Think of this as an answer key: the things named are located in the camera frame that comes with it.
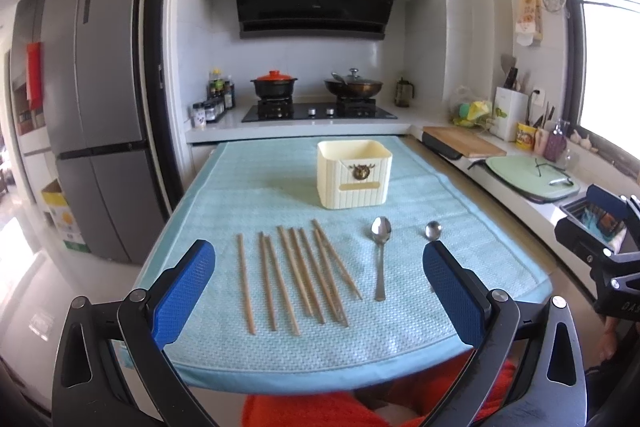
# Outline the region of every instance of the spoon handle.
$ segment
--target spoon handle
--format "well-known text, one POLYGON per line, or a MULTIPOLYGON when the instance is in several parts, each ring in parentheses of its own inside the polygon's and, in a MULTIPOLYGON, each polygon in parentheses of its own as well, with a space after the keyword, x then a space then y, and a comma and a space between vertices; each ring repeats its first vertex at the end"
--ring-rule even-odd
POLYGON ((380 245, 380 259, 378 261, 378 279, 376 280, 376 301, 386 299, 385 294, 385 244, 380 245))

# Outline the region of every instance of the refrigerator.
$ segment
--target refrigerator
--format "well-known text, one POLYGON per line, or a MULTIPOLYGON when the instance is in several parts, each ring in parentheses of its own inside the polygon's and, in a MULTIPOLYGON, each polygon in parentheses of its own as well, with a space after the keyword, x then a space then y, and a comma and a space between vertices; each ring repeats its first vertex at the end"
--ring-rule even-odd
POLYGON ((142 264, 168 208, 143 116, 139 0, 45 0, 44 116, 59 181, 92 253, 142 264))

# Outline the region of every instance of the glass teapot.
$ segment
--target glass teapot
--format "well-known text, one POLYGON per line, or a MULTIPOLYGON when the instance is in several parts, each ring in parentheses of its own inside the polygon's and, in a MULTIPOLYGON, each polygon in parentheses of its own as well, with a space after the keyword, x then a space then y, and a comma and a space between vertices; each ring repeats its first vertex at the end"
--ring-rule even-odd
POLYGON ((398 107, 409 107, 412 98, 415 98, 415 86, 401 76, 400 80, 396 83, 394 104, 398 107))

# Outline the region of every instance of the lion head handle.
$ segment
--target lion head handle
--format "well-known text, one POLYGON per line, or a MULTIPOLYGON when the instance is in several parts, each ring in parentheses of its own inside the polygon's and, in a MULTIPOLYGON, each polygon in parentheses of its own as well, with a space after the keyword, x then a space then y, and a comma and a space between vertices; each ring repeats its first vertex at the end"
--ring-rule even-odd
POLYGON ((353 169, 353 177, 358 181, 366 180, 371 174, 371 169, 375 165, 350 165, 349 168, 353 169))

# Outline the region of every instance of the black range hood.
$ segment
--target black range hood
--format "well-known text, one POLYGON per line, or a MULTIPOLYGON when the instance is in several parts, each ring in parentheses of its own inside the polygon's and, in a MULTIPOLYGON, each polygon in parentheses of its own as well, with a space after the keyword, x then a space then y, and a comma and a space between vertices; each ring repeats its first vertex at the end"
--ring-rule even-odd
POLYGON ((395 0, 236 0, 240 37, 385 37, 395 0))

